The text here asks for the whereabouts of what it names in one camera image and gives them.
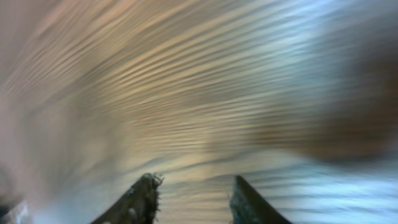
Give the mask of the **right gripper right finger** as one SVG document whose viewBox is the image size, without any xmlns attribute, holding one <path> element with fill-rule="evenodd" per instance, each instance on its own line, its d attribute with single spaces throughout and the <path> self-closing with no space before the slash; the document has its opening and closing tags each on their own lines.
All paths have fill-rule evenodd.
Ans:
<svg viewBox="0 0 398 224">
<path fill-rule="evenodd" d="M 292 224 L 241 175 L 234 177 L 229 207 L 233 224 Z"/>
</svg>

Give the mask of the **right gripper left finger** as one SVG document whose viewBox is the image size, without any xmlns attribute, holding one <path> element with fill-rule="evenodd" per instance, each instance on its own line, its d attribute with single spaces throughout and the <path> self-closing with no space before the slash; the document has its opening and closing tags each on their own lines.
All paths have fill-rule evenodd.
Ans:
<svg viewBox="0 0 398 224">
<path fill-rule="evenodd" d="M 154 224 L 160 211 L 158 188 L 163 181 L 162 175 L 143 174 L 90 224 Z"/>
</svg>

